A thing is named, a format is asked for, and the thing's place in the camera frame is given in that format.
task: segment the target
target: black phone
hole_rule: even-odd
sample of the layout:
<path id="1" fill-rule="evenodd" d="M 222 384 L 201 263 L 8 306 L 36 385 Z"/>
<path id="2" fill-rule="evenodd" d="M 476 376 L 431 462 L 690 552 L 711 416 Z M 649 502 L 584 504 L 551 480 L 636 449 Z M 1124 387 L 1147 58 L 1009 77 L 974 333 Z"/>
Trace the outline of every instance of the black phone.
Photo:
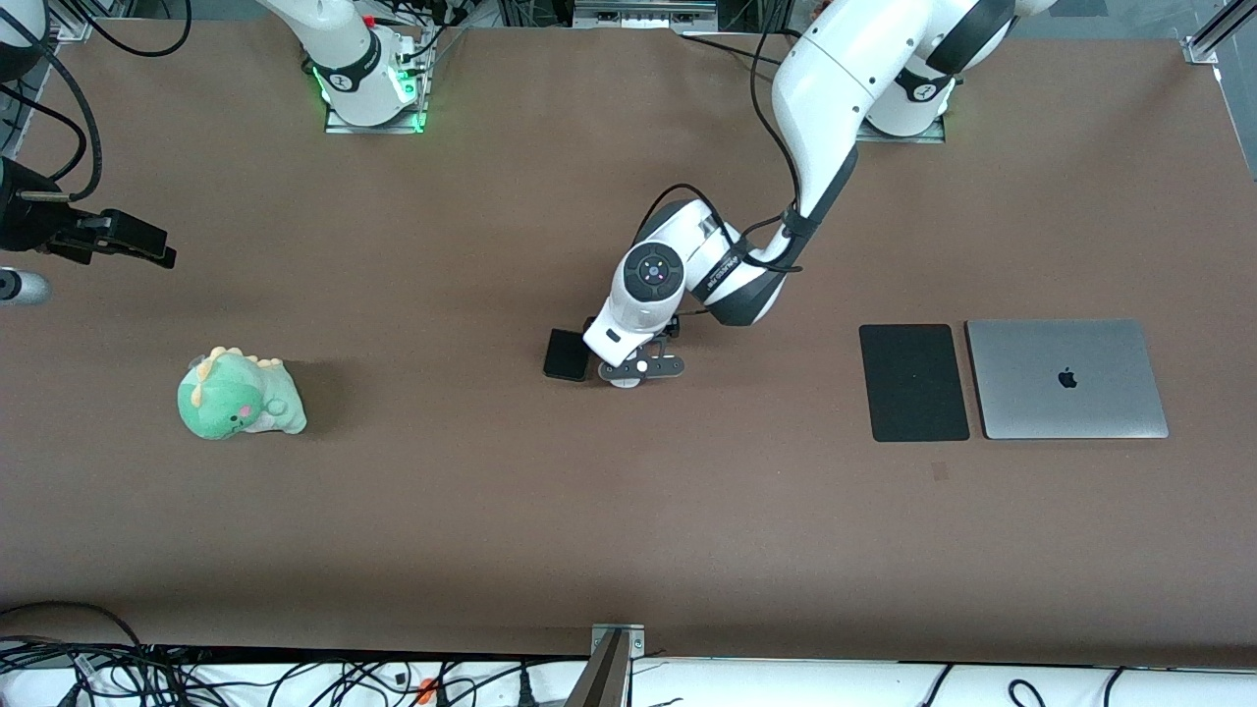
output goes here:
<path id="1" fill-rule="evenodd" d="M 546 365 L 542 371 L 552 379 L 581 382 L 590 371 L 590 347 L 574 331 L 551 330 L 551 342 L 546 347 Z"/>

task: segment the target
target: table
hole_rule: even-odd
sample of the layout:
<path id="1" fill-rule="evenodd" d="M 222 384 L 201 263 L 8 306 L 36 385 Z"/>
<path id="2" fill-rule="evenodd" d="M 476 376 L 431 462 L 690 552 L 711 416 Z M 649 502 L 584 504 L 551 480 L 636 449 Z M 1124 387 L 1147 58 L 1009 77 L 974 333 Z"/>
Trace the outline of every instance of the table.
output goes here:
<path id="1" fill-rule="evenodd" d="M 945 146 L 861 147 L 764 321 L 686 322 L 685 376 L 634 391 L 543 377 L 548 332 L 661 187 L 737 224 L 786 204 L 743 60 L 473 30 L 427 133 L 361 137 L 321 132 L 277 21 L 63 55 L 104 140 L 85 206 L 180 259 L 6 254 L 57 293 L 0 313 L 4 603 L 168 643 L 579 652 L 631 620 L 672 654 L 1257 659 L 1257 200 L 1173 43 L 1009 42 Z M 21 157 L 70 146 L 36 118 Z M 988 317 L 1139 318 L 1170 438 L 982 439 L 960 325 Z M 871 322 L 954 327 L 974 439 L 872 440 Z M 187 433 L 175 389 L 216 345 L 290 361 L 308 433 Z"/>

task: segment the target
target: black cable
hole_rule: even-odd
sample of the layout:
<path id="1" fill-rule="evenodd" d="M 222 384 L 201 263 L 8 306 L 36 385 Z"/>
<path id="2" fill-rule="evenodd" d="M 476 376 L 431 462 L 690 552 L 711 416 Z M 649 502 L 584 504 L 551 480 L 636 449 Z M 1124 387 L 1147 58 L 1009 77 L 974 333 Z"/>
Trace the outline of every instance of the black cable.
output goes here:
<path id="1" fill-rule="evenodd" d="M 783 268 L 781 265 L 774 265 L 772 263 L 767 263 L 764 260 L 760 260 L 760 259 L 750 255 L 749 247 L 748 247 L 748 244 L 750 242 L 748 242 L 747 239 L 742 239 L 740 242 L 735 242 L 733 239 L 733 235 L 729 234 L 729 228 L 725 225 L 724 218 L 720 215 L 720 211 L 716 210 L 715 204 L 713 204 L 711 200 L 708 199 L 706 194 L 703 194 L 703 191 L 700 191 L 699 187 L 696 187 L 696 186 L 694 186 L 691 184 L 686 184 L 686 182 L 676 182 L 672 186 L 669 186 L 667 189 L 665 189 L 662 192 L 660 192 L 660 195 L 655 198 L 654 204 L 650 205 L 650 209 L 646 211 L 646 215 L 642 216 L 641 223 L 637 224 L 636 233 L 641 233 L 641 229 L 646 228 L 646 221 L 650 220 L 650 216 L 655 213 L 655 209 L 659 206 L 659 204 L 665 198 L 667 198 L 669 194 L 671 194 L 674 191 L 678 191 L 678 190 L 681 190 L 681 189 L 693 192 L 695 196 L 699 198 L 700 201 L 703 201 L 703 204 L 706 205 L 706 208 L 711 211 L 711 218 L 715 220 L 715 223 L 718 223 L 720 225 L 720 233 L 724 235 L 724 240 L 729 245 L 729 248 L 742 249 L 742 260 L 743 262 L 749 263 L 752 265 L 758 265 L 758 267 L 760 267 L 760 268 L 763 268 L 763 269 L 766 269 L 766 270 L 768 270 L 771 273 L 797 273 L 797 272 L 799 272 L 802 269 L 802 268 L 793 267 L 793 265 L 789 267 L 789 268 Z"/>
<path id="2" fill-rule="evenodd" d="M 517 707 L 537 707 L 537 697 L 533 694 L 533 679 L 528 674 L 528 665 L 520 663 L 519 671 L 519 703 Z"/>
<path id="3" fill-rule="evenodd" d="M 9 18 L 4 18 L 4 15 L 8 14 L 8 13 L 4 11 L 4 9 L 0 9 L 0 13 L 3 13 L 3 14 L 0 14 L 0 18 L 8 19 L 8 20 L 13 19 L 11 15 Z M 136 648 L 140 647 L 140 637 L 136 635 L 136 632 L 134 632 L 134 629 L 131 628 L 131 624 L 128 624 L 127 621 L 123 621 L 113 611 L 111 611 L 111 610 L 108 610 L 108 609 L 106 609 L 103 606 L 97 606 L 96 604 L 88 604 L 87 601 L 58 601 L 58 600 L 49 600 L 49 601 L 31 601 L 30 604 L 19 604 L 16 606 L 10 606 L 8 609 L 0 609 L 0 619 L 3 619 L 4 616 L 8 616 L 10 614 L 16 614 L 16 613 L 20 613 L 20 611 L 30 611 L 33 609 L 79 609 L 79 610 L 92 611 L 94 614 L 99 614 L 99 615 L 109 619 L 111 621 L 113 621 L 113 625 L 116 625 L 119 629 L 122 629 L 122 633 L 127 634 L 127 638 L 131 640 L 132 645 L 134 645 Z"/>
<path id="4" fill-rule="evenodd" d="M 23 97 L 25 97 L 25 96 L 23 94 L 21 89 L 23 89 L 23 87 L 25 87 L 25 86 L 26 86 L 26 83 L 25 83 L 25 82 L 23 82 L 23 81 L 18 81 L 18 82 L 16 82 L 16 84 L 18 84 L 18 94 L 19 94 L 19 96 L 23 96 Z M 16 114 L 15 117 L 16 117 L 16 120 L 21 120 L 21 108 L 18 108 L 18 114 Z M 9 126 L 9 128 L 10 128 L 10 130 L 9 130 L 9 137 L 6 137 L 6 138 L 4 140 L 4 146 L 3 146 L 3 147 L 0 147 L 0 152 L 3 152 L 3 151 L 5 151 L 5 150 L 8 150 L 8 148 L 9 148 L 9 145 L 11 145 L 11 143 L 13 143 L 13 138 L 18 137 L 18 133 L 19 133 L 19 132 L 21 132 L 21 126 L 20 126 L 20 125 L 19 125 L 18 122 L 9 122 L 9 121 L 5 121 L 5 125 L 6 125 L 6 126 Z"/>
<path id="5" fill-rule="evenodd" d="M 759 229 L 762 229 L 764 226 L 771 226 L 771 225 L 776 224 L 779 220 L 782 220 L 782 215 L 777 214 L 776 216 L 773 216 L 771 219 L 764 219 L 764 220 L 762 220 L 759 223 L 750 224 L 749 226 L 747 226 L 747 230 L 742 231 L 742 237 L 743 238 L 748 238 L 750 234 L 755 233 L 757 230 L 759 230 Z"/>
<path id="6" fill-rule="evenodd" d="M 481 687 L 484 687 L 484 686 L 486 686 L 486 684 L 489 684 L 491 682 L 500 681 L 502 678 L 504 678 L 507 676 L 512 676 L 514 673 L 518 673 L 519 671 L 525 671 L 525 669 L 535 667 L 535 665 L 546 665 L 548 663 L 561 663 L 561 662 L 566 662 L 566 660 L 567 660 L 567 658 L 541 658 L 541 659 L 537 659 L 537 660 L 525 660 L 525 662 L 520 663 L 519 665 L 515 665 L 514 668 L 509 668 L 509 669 L 502 671 L 500 673 L 493 674 L 493 676 L 490 676 L 490 677 L 488 677 L 488 678 L 485 678 L 485 679 L 483 679 L 483 681 L 480 681 L 478 683 L 474 683 L 470 689 L 468 689 L 466 692 L 459 694 L 454 699 L 450 699 L 450 707 L 454 707 L 454 704 L 456 704 L 460 699 L 463 699 L 468 694 L 473 694 L 474 696 L 476 692 L 480 691 Z M 471 704 L 473 706 L 475 704 L 475 698 L 474 697 L 473 697 Z"/>
<path id="7" fill-rule="evenodd" d="M 930 692 L 925 696 L 925 701 L 921 702 L 920 707 L 931 707 L 934 704 L 934 699 L 939 696 L 939 691 L 943 689 L 943 681 L 947 679 L 947 674 L 950 673 L 954 667 L 955 663 L 943 665 L 943 672 L 939 673 L 939 677 L 934 678 L 934 684 L 930 686 Z"/>
<path id="8" fill-rule="evenodd" d="M 65 162 L 64 167 L 62 167 L 62 169 L 57 170 L 55 172 L 53 172 L 52 175 L 49 175 L 48 179 L 50 179 L 53 181 L 57 181 L 57 180 L 62 179 L 63 176 L 65 176 L 65 175 L 70 174 L 72 171 L 74 171 L 74 167 L 77 167 L 79 165 L 79 162 L 83 161 L 83 155 L 87 153 L 87 135 L 83 133 L 83 128 L 78 127 L 78 123 L 75 123 L 74 121 L 69 120 L 68 117 L 65 117 L 59 111 L 54 111 L 54 109 L 44 106 L 43 103 L 38 102 L 38 101 L 31 101 L 30 98 L 26 98 L 25 96 L 21 94 L 21 91 L 14 91 L 14 89 L 9 88 L 8 86 L 0 84 L 0 93 L 4 93 L 9 98 L 13 98 L 14 101 L 16 101 L 16 102 L 21 103 L 23 106 L 30 108 L 31 111 L 39 111 L 40 113 L 48 116 L 49 118 L 53 118 L 54 121 L 57 121 L 57 122 L 64 125 L 65 127 L 70 128 L 72 131 L 74 131 L 74 137 L 78 138 L 78 147 L 74 148 L 74 156 L 70 157 L 69 162 Z"/>
<path id="9" fill-rule="evenodd" d="M 118 49 L 122 49 L 127 54 L 132 54 L 134 57 L 145 57 L 150 59 L 155 59 L 157 57 L 168 57 L 175 52 L 178 52 L 180 47 L 182 47 L 184 43 L 187 42 L 187 35 L 192 33 L 192 0 L 184 0 L 184 13 L 186 15 L 184 18 L 184 31 L 178 35 L 178 39 L 176 39 L 173 44 L 171 44 L 165 49 L 156 49 L 152 52 L 145 49 L 136 49 L 134 47 L 128 47 L 123 44 L 112 34 L 106 31 L 99 23 L 92 19 L 91 13 L 83 5 L 82 0 L 69 0 L 69 1 L 78 9 L 78 11 L 83 13 L 83 19 L 87 20 L 87 24 L 92 25 L 92 29 L 101 33 L 101 36 L 103 36 L 109 44 L 113 44 Z"/>
<path id="10" fill-rule="evenodd" d="M 1109 676 L 1109 679 L 1104 683 L 1104 707 L 1109 707 L 1109 696 L 1112 694 L 1112 684 L 1117 682 L 1117 676 L 1126 671 L 1125 667 L 1119 665 L 1116 671 Z"/>
<path id="11" fill-rule="evenodd" d="M 97 185 L 101 184 L 101 171 L 104 167 L 104 157 L 101 153 L 101 131 L 96 125 L 96 116 L 92 114 L 92 107 L 88 106 L 87 97 L 83 96 L 83 89 L 79 88 L 78 82 L 74 81 L 73 75 L 70 75 L 69 69 L 67 69 L 65 65 L 62 64 L 60 59 L 57 58 L 57 53 L 41 42 L 41 38 L 35 36 L 29 29 L 26 29 L 26 25 L 18 21 L 18 19 L 4 8 L 0 8 L 0 20 L 8 23 L 9 26 L 20 34 L 23 39 L 30 43 L 31 47 L 39 48 L 44 59 L 48 59 L 48 63 L 52 64 L 53 69 L 55 69 L 57 73 L 60 74 L 62 79 L 65 81 L 67 88 L 70 89 L 70 93 L 74 96 L 74 101 L 79 104 L 79 111 L 83 111 L 83 120 L 87 122 L 88 141 L 92 145 L 92 176 L 88 177 L 87 186 L 84 186 L 80 191 L 70 194 L 65 198 L 65 200 L 79 201 L 80 199 L 85 199 L 91 196 L 92 192 L 96 191 Z"/>
<path id="12" fill-rule="evenodd" d="M 435 47 L 436 45 L 436 40 L 441 38 L 441 33 L 445 31 L 446 26 L 449 26 L 449 25 L 441 25 L 441 26 L 436 28 L 436 34 L 432 35 L 432 39 L 429 40 L 429 43 L 425 44 L 422 49 L 416 49 L 414 55 L 417 57 L 417 55 L 422 54 L 424 52 L 427 52 L 429 49 L 431 49 L 432 47 Z"/>
<path id="13" fill-rule="evenodd" d="M 786 3 L 786 0 L 778 0 L 776 8 L 781 8 L 783 3 Z M 798 169 L 794 166 L 794 157 L 791 156 L 789 148 L 786 147 L 786 142 L 782 141 L 781 136 L 777 135 L 777 131 L 773 130 L 773 126 L 768 123 L 768 118 L 764 117 L 764 111 L 759 107 L 759 92 L 755 88 L 755 69 L 759 68 L 759 62 L 762 60 L 764 53 L 764 43 L 768 42 L 768 35 L 772 34 L 771 25 L 772 23 L 764 24 L 764 30 L 759 34 L 759 44 L 755 47 L 755 58 L 750 60 L 750 106 L 755 109 L 755 117 L 759 118 L 759 125 L 764 126 L 764 130 L 768 131 L 769 136 L 772 136 L 773 142 L 777 143 L 777 148 L 781 150 L 782 157 L 786 159 L 786 166 L 789 167 L 789 180 L 794 186 L 794 201 L 792 206 L 797 209 L 799 205 L 799 185 Z"/>
<path id="14" fill-rule="evenodd" d="M 1035 699 L 1038 702 L 1038 704 L 1032 706 L 1022 702 L 1021 698 L 1017 697 L 1018 687 L 1024 687 L 1026 689 L 1028 689 L 1029 693 L 1035 696 Z M 1043 696 L 1038 693 L 1038 689 L 1021 678 L 1017 678 L 1013 682 L 1008 683 L 1008 699 L 1011 699 L 1012 703 L 1016 704 L 1017 707 L 1047 707 L 1047 704 L 1043 702 Z"/>
<path id="15" fill-rule="evenodd" d="M 737 54 L 739 57 L 745 57 L 748 59 L 754 59 L 755 58 L 755 55 L 752 54 L 750 52 L 745 52 L 745 50 L 738 49 L 735 47 L 728 47 L 725 44 L 720 44 L 719 42 L 710 42 L 708 39 L 703 39 L 701 36 L 691 36 L 689 34 L 680 34 L 678 36 L 680 36 L 681 39 L 685 39 L 688 42 L 696 42 L 699 44 L 705 44 L 708 47 L 715 47 L 716 49 L 723 49 L 723 50 L 725 50 L 725 52 L 728 52 L 730 54 Z M 774 64 L 774 65 L 778 65 L 778 67 L 782 65 L 782 63 L 778 62 L 777 59 L 769 59 L 768 57 L 760 57 L 759 60 L 763 62 L 763 63 L 766 63 L 766 64 Z"/>

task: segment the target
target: laptop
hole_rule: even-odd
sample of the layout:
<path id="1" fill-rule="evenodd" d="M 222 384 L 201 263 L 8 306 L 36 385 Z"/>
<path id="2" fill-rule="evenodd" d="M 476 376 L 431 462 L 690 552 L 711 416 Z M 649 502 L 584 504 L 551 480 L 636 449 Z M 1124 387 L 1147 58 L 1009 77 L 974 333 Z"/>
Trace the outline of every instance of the laptop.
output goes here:
<path id="1" fill-rule="evenodd" d="M 991 439 L 1169 437 L 1135 320 L 965 323 Z"/>

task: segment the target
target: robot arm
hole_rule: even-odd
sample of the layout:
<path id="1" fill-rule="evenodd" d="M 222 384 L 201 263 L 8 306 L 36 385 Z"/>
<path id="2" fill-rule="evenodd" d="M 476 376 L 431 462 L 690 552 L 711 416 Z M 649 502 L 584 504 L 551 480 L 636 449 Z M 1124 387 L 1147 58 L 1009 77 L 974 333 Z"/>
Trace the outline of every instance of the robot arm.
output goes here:
<path id="1" fill-rule="evenodd" d="M 1050 0 L 1027 0 L 1031 10 Z M 856 164 L 861 122 L 881 112 L 920 132 L 939 104 L 891 92 L 905 67 L 949 75 L 980 62 L 1003 39 L 1014 0 L 836 0 L 803 33 L 773 79 L 773 112 L 798 169 L 798 204 L 764 248 L 752 248 L 705 200 L 674 203 L 637 234 L 612 278 L 611 296 L 585 333 L 610 366 L 632 359 L 671 321 L 681 287 L 723 325 L 749 326 L 773 306 L 787 274 Z"/>
<path id="2" fill-rule="evenodd" d="M 351 0 L 258 4 L 279 15 L 300 40 L 324 101 L 347 123 L 386 123 L 416 101 L 415 40 L 386 26 L 367 26 Z"/>

